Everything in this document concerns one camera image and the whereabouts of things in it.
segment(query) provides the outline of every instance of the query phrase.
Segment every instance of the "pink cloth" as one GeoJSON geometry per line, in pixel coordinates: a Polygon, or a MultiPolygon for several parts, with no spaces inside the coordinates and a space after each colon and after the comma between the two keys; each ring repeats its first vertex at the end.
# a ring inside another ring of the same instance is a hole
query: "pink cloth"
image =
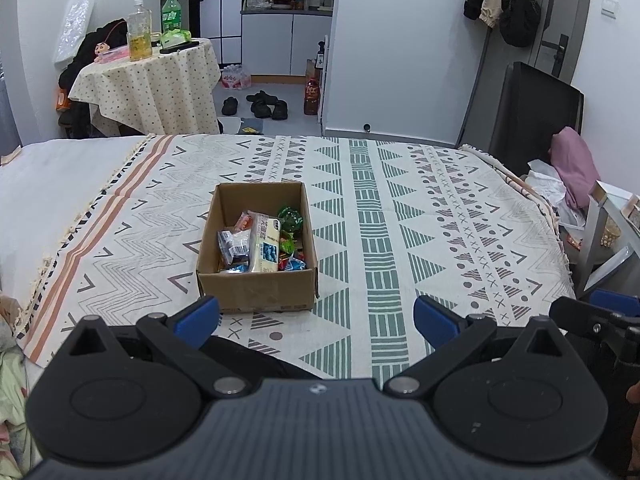
{"type": "Polygon", "coordinates": [[[566,187],[564,200],[572,209],[588,208],[589,193],[600,179],[584,139],[568,126],[551,137],[551,165],[566,187]]]}

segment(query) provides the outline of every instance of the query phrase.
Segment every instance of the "shoe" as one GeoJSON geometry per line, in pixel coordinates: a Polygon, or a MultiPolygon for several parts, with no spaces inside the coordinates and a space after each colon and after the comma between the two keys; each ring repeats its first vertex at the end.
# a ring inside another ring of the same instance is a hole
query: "shoe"
{"type": "Polygon", "coordinates": [[[267,119],[271,117],[271,108],[269,108],[264,101],[254,101],[251,105],[251,111],[254,113],[256,119],[267,119]]]}
{"type": "Polygon", "coordinates": [[[227,97],[222,105],[222,114],[229,116],[238,112],[238,99],[235,97],[227,97]]]}
{"type": "Polygon", "coordinates": [[[278,101],[278,98],[275,95],[269,95],[264,90],[260,90],[257,94],[248,95],[246,100],[250,103],[262,100],[268,105],[273,106],[278,101]]]}
{"type": "Polygon", "coordinates": [[[287,109],[287,102],[278,99],[273,106],[273,113],[271,119],[274,121],[284,121],[289,117],[289,111],[287,109]]]}

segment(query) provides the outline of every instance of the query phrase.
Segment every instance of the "patterned bedspread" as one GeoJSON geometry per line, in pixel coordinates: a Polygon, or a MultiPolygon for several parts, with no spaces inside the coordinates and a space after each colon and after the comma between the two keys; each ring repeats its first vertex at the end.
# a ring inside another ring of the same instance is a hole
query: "patterned bedspread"
{"type": "Polygon", "coordinates": [[[572,296],[564,254],[540,204],[479,156],[319,137],[147,138],[44,267],[18,342],[44,366],[82,316],[130,324],[194,301],[212,190],[240,181],[306,183],[320,298],[311,312],[224,316],[217,335],[321,376],[383,381],[430,351],[413,325],[416,295],[523,325],[572,296]]]}

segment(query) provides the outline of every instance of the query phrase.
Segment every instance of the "cooking oil bottle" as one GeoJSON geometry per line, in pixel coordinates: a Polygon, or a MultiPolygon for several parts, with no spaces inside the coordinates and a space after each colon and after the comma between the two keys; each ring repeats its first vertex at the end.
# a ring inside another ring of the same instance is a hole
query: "cooking oil bottle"
{"type": "Polygon", "coordinates": [[[142,0],[135,1],[136,10],[127,20],[129,59],[139,61],[151,57],[151,11],[142,6],[142,0]]]}

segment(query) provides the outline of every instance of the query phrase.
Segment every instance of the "round table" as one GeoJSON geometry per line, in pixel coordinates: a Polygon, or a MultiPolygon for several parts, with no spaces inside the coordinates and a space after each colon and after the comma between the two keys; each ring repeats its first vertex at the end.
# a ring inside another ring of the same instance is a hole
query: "round table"
{"type": "Polygon", "coordinates": [[[91,63],[79,73],[69,98],[89,103],[91,122],[105,136],[119,124],[143,134],[218,134],[213,87],[220,79],[209,40],[174,54],[140,61],[91,63]]]}

